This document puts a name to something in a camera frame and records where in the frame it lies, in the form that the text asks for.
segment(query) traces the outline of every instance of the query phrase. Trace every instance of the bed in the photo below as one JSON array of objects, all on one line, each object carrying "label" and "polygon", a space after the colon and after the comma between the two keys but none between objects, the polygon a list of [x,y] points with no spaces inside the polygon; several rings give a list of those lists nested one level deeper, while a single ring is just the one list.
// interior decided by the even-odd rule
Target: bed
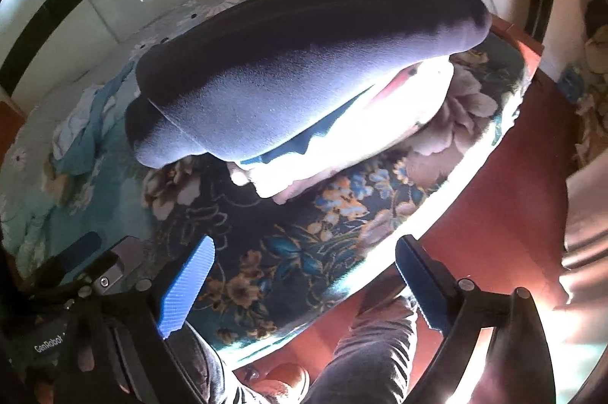
[{"label": "bed", "polygon": [[[242,1],[188,0],[56,87],[29,115],[0,172],[3,246],[23,278],[95,231],[103,241],[95,255],[124,236],[141,239],[145,261],[117,287],[127,289],[152,278],[190,241],[213,237],[217,260],[188,321],[231,368],[281,347],[363,288],[393,262],[400,235],[420,237],[515,123],[536,69],[525,45],[496,19],[481,45],[452,57],[458,76],[447,99],[466,112],[466,123],[448,111],[440,125],[415,135],[415,148],[430,144],[433,153],[398,144],[284,205],[259,198],[252,186],[234,186],[226,163],[209,154],[160,170],[142,166],[122,124],[139,91],[138,59]],[[87,87],[117,74],[122,83],[104,112],[91,170],[59,180],[46,165],[55,128]]]}]

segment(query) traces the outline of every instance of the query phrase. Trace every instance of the brown shoe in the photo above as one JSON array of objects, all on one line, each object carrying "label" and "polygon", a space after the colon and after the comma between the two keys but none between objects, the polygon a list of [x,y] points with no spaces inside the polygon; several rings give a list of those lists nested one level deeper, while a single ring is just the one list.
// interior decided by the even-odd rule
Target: brown shoe
[{"label": "brown shoe", "polygon": [[280,404],[299,404],[310,387],[310,375],[295,363],[283,363],[273,368],[264,380],[250,385],[263,396],[272,397]]}]

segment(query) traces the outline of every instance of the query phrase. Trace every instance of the screw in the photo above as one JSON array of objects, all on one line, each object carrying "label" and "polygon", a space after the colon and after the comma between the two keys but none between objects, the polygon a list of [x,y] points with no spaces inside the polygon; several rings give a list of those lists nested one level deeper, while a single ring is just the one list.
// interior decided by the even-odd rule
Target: screw
[{"label": "screw", "polygon": [[473,291],[473,289],[475,289],[475,282],[470,279],[460,279],[458,281],[458,287],[463,291]]},{"label": "screw", "polygon": [[80,289],[78,289],[78,296],[80,298],[86,298],[88,296],[90,296],[90,294],[93,292],[93,289],[90,288],[90,286],[83,286]]},{"label": "screw", "polygon": [[135,284],[135,289],[139,292],[147,291],[152,287],[152,281],[149,279],[139,279]]},{"label": "screw", "polygon": [[530,291],[524,287],[518,287],[515,289],[515,292],[520,298],[522,298],[522,300],[527,300],[529,297],[531,297]]}]

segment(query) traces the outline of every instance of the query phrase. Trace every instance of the red floor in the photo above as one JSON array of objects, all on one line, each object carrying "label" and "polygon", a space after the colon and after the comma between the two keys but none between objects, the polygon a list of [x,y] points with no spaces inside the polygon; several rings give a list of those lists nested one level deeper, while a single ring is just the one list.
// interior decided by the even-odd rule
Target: red floor
[{"label": "red floor", "polygon": [[[423,237],[429,254],[456,278],[470,276],[484,290],[510,293],[517,286],[527,287],[541,312],[565,300],[558,276],[567,212],[565,179],[574,170],[577,123],[556,85],[538,73],[516,125]],[[314,379],[330,361],[362,297],[342,303],[255,366],[264,374],[293,361]],[[423,321],[418,333],[413,385],[441,341]]]}]

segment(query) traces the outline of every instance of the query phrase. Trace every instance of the person's leg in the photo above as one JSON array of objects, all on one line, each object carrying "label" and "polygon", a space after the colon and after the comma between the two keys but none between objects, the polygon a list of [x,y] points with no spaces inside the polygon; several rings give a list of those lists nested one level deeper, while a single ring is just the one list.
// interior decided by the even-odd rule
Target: person's leg
[{"label": "person's leg", "polygon": [[416,313],[397,298],[358,316],[302,404],[398,404],[416,350]]},{"label": "person's leg", "polygon": [[220,356],[185,324],[167,344],[207,404],[269,404],[271,401],[245,387]]}]

